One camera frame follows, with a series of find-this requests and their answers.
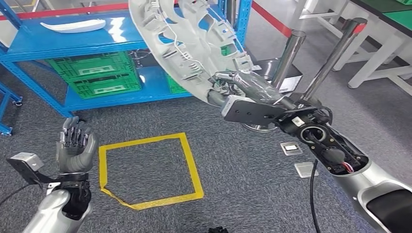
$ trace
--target metal pole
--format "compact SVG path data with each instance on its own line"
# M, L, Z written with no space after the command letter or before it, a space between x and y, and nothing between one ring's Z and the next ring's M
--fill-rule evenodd
M295 59L300 46L303 44L306 38L306 33L302 31L292 31L292 35L289 37L282 57L280 58L279 65L277 66L275 75L272 79L272 86L277 90L280 89L283 81L288 75L289 68Z
M368 21L364 18L354 18L349 20L344 25L344 33L336 45L335 49L327 58L326 63L322 66L316 76L313 78L312 82L309 84L306 92L303 94L303 100L309 100L313 93L319 88L320 84L335 66L343 52L352 43L353 39L362 31Z
M227 20L235 28L237 0L227 0Z

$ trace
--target red wall stripe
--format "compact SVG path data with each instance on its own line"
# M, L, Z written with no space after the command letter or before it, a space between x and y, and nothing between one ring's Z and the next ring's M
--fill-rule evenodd
M266 21L272 24L278 31L284 34L286 37L290 37L292 30L286 27L282 22L277 20L273 15L267 12L263 7L257 4L255 1L252 2L252 8L259 13Z
M129 9L127 3L116 3L101 6L89 6L89 7L79 7L79 8L68 8L62 10L49 10L49 11L39 11L39 12L26 12L17 13L17 16L21 19L26 18L41 18L41 17L51 17L51 16L62 16L70 14L81 14L87 12L100 12L100 11L115 11L115 10L125 10ZM0 20L7 20L5 16L0 16Z

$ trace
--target blue shelf frame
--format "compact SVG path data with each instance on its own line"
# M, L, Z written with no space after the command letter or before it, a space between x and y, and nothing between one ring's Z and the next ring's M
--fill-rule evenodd
M3 94L3 99L0 103L0 119L3 119L4 112L6 111L9 101L12 101L13 103L21 103L22 97L18 96L2 83L0 83L0 93ZM8 127L3 123L0 123L0 133L2 135L10 136L12 134L12 129L12 127Z
M251 9L252 0L240 0L240 7L238 18L235 24L235 28L237 29L237 36L239 42L243 45L244 39L247 30L247 23L249 21L250 9ZM218 5L218 12L222 12L222 15L225 15L226 11L226 0L219 0ZM6 4L4 0L0 0L0 11L9 19L9 21L20 30L24 31L28 29L28 25L36 20L36 19L27 19L27 20L20 20L17 15L13 12L13 10ZM111 16L111 17L118 17L123 19L128 19L128 13L120 13L123 14L122 16L117 15L119 13L111 13L111 14L102 14L101 16ZM64 19L78 19L77 21L81 21L82 18L85 16L67 16L67 17L59 17L59 20ZM11 73L13 73L17 78L19 78L25 85L27 85L30 89L32 89L36 94L38 94L44 101L46 101L50 106L52 106L58 113L60 113L64 117L72 117L72 111L77 110L85 110L85 109L93 109L93 108L100 108L100 107L108 107L108 106L115 106L115 105L123 105L123 104L132 104L132 103L141 103L141 102L148 102L148 101L155 101L155 100L167 100L173 98L182 98L191 96L190 93L182 93L182 94L171 94L168 92L167 82L165 80L165 75L163 70L160 67L145 67L139 69L139 73L141 76L144 77L143 82L143 89L138 92L130 92L130 93L123 93L118 95L113 95L109 97L99 97L93 98L88 100L82 100L79 96L71 90L69 87L67 89L66 94L66 101L64 103L60 103L56 100L47 90L45 90L39 83L37 83L33 78L30 77L18 64L18 61L31 61L33 60L41 60L41 59L48 59L48 58L58 58L58 57L68 57L68 56L79 56L79 55L89 55L89 54L97 54L97 53L104 53L104 52L115 52L115 51L125 51L125 50L137 50L137 49L145 49L147 48L146 44L143 40L134 40L134 41L127 41L124 42L115 42L111 44L101 44L101 45L89 45L89 46L78 46L71 48L58 48L52 50L36 50L34 47L33 50L29 51L14 51L12 49L5 48L4 45L0 43L0 64L2 64L5 68L7 68Z

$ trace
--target white plastic car part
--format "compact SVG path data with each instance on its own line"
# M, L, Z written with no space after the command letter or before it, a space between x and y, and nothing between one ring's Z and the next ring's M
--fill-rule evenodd
M92 19L87 21L58 25L49 25L45 23L40 24L41 26L58 33L84 33L103 28L104 26L106 26L106 21L104 19Z
M157 62L179 85L208 102L210 90L224 92L214 82L216 72L250 70L253 64L232 26L206 0L179 0L178 4L174 9L173 0L129 0L129 9ZM163 37L169 43L162 42ZM222 55L222 47L227 55Z

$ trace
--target black cable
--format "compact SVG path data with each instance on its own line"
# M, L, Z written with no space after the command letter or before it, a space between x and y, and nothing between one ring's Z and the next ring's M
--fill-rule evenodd
M2 200L0 202L0 206L3 205L3 203L5 203L9 198L11 198L14 194L20 192L21 190L25 189L26 187L28 187L30 184L26 184L25 186L19 188L18 190L14 191L13 193L11 193L10 195L8 195L4 200Z
M316 136L313 135L311 132L309 132L308 138L309 138L309 140L312 141L314 144L322 147L322 149L324 149L324 150L327 150L327 149L328 149L328 147L325 146L325 145L323 145L323 144L316 138Z
M329 114L329 125L332 125L332 121L333 121L333 112L330 108L322 106L321 109L325 109L327 111L327 113Z
M313 181L315 179L315 171L316 171L316 166L317 165L318 165L318 160L315 160L315 162L313 163L312 173L310 175L309 195L310 195L310 211L312 212L313 224L315 225L316 233L320 233L321 230L319 229L318 219L316 218L315 203L314 203L314 200L313 200Z
M1 207L1 205L3 205L3 203L5 203L7 200L9 200L12 196L14 196L15 194L17 194L18 192L20 192L21 190L25 189L25 188L28 187L28 186L30 186L30 184L26 184L25 186L19 188L18 190L14 191L14 192L11 193L10 195L8 195L4 200L0 201L0 207Z

